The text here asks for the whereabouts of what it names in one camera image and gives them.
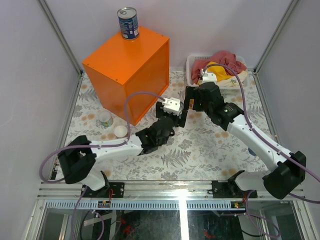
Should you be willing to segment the dark blue tin can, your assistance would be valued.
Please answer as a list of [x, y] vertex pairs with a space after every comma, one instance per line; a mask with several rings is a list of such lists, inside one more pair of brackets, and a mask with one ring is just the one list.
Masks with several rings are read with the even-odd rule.
[[117, 11], [120, 32], [125, 40], [139, 37], [139, 23], [137, 11], [133, 7], [123, 7]]

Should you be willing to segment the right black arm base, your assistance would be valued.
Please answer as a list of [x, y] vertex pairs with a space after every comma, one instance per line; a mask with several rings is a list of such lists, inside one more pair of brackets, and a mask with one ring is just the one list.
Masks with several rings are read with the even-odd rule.
[[251, 190], [257, 192], [261, 187], [262, 177], [259, 172], [239, 170], [227, 180], [212, 180], [211, 189], [207, 190], [214, 199], [239, 199], [245, 201]]

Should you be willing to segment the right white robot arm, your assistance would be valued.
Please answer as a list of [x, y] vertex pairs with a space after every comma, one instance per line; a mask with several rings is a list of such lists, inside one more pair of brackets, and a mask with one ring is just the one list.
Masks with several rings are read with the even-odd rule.
[[228, 179], [228, 192], [240, 197], [245, 191], [266, 190], [274, 198], [282, 200], [305, 179], [299, 165], [306, 165], [306, 156], [280, 146], [256, 127], [245, 112], [232, 102], [225, 102], [214, 82], [185, 88], [184, 109], [190, 106], [204, 112], [213, 124], [241, 140], [267, 167], [266, 171], [241, 170]]

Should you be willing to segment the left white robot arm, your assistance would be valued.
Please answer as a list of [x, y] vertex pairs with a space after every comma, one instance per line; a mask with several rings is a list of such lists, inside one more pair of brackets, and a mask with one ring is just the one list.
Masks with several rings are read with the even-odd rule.
[[110, 190], [108, 178], [95, 164], [117, 157], [147, 155], [166, 145], [174, 136], [174, 129], [184, 127], [188, 108], [176, 98], [156, 103], [157, 121], [150, 127], [110, 141], [90, 141], [78, 136], [57, 155], [66, 184], [81, 183], [98, 197], [105, 197]]

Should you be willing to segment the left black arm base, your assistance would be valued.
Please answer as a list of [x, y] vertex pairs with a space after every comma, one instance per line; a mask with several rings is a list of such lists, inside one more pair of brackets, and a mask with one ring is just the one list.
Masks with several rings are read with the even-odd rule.
[[92, 190], [89, 186], [82, 185], [81, 194], [85, 198], [108, 198], [112, 199], [122, 199], [125, 193], [125, 183], [124, 182], [110, 182], [103, 171], [99, 173], [104, 180], [104, 186], [97, 190]]

